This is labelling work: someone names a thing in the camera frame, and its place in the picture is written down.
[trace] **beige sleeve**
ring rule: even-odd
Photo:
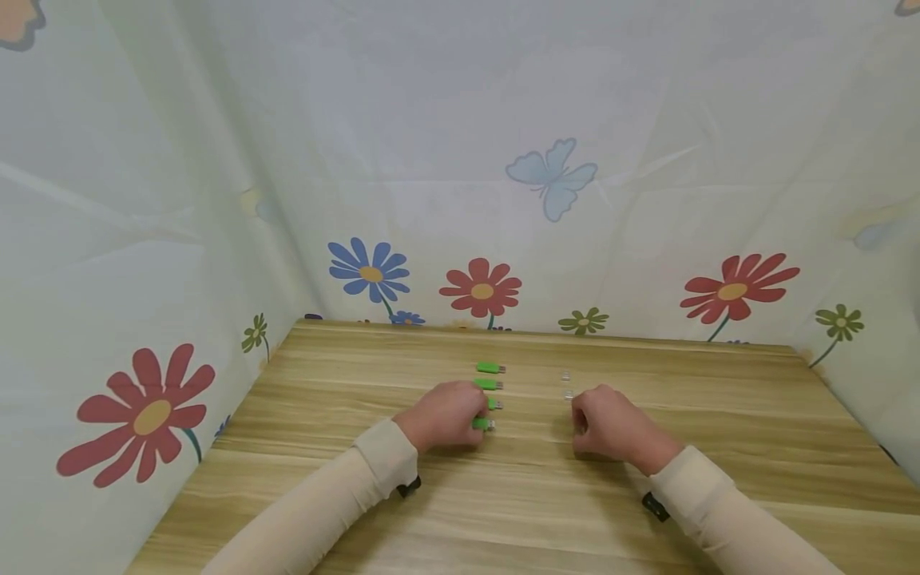
[[[686,447],[651,482],[655,498],[726,575],[842,575],[695,447]]]
[[[310,572],[352,523],[415,480],[418,457],[392,420],[381,421],[253,519],[202,575]]]

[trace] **hand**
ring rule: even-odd
[[[440,445],[479,445],[483,431],[473,429],[473,418],[489,413],[489,401],[478,385],[453,381],[436,385],[393,422],[423,454]]]
[[[598,385],[572,399],[572,423],[576,452],[626,461],[646,476],[664,469],[684,449],[609,385]]]

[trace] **red daisy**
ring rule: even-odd
[[[500,316],[505,313],[505,307],[515,307],[517,300],[512,295],[517,295],[517,288],[521,287],[521,280],[506,278],[512,268],[506,263],[495,266],[489,273],[489,261],[485,258],[472,259],[469,262],[469,275],[460,270],[447,272],[447,281],[456,287],[443,287],[441,295],[449,297],[462,296],[451,304],[453,309],[473,308],[473,317],[485,317],[488,314]]]
[[[178,406],[207,389],[214,380],[214,369],[203,365],[185,385],[182,384],[193,351],[190,343],[173,351],[165,382],[154,353],[148,349],[136,351],[132,363],[140,387],[125,372],[117,372],[106,385],[124,403],[109,396],[92,396],[76,412],[76,418],[86,423],[124,425],[61,455],[58,473],[65,477],[82,473],[114,457],[125,444],[128,448],[93,480],[96,487],[107,487],[122,478],[131,470],[138,455],[141,456],[138,483],[144,483],[154,474],[156,454],[165,464],[176,459],[182,444],[169,428],[190,430],[201,423],[207,411],[204,405]]]
[[[684,287],[688,292],[704,293],[688,297],[681,302],[681,307],[696,309],[687,317],[696,317],[706,312],[701,321],[704,324],[715,323],[725,308],[729,308],[729,319],[739,321],[751,314],[751,307],[745,299],[755,302],[775,302],[786,290],[782,288],[766,289],[799,275],[799,268],[786,268],[772,273],[786,259],[786,254],[774,254],[761,263],[760,254],[752,254],[742,261],[741,256],[732,256],[722,262],[722,281],[710,278],[694,278]]]

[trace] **wood grain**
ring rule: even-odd
[[[366,428],[483,360],[508,368],[497,430],[423,457],[423,488],[363,517],[317,573],[716,572],[641,507],[644,477],[572,454],[563,392],[600,383],[846,573],[917,572],[920,493],[791,349],[323,321],[294,327],[128,572],[198,573]]]

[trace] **left hand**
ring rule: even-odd
[[[393,422],[423,454],[442,445],[479,445],[484,434],[473,429],[473,418],[488,414],[489,400],[478,385],[452,381],[436,385]]]

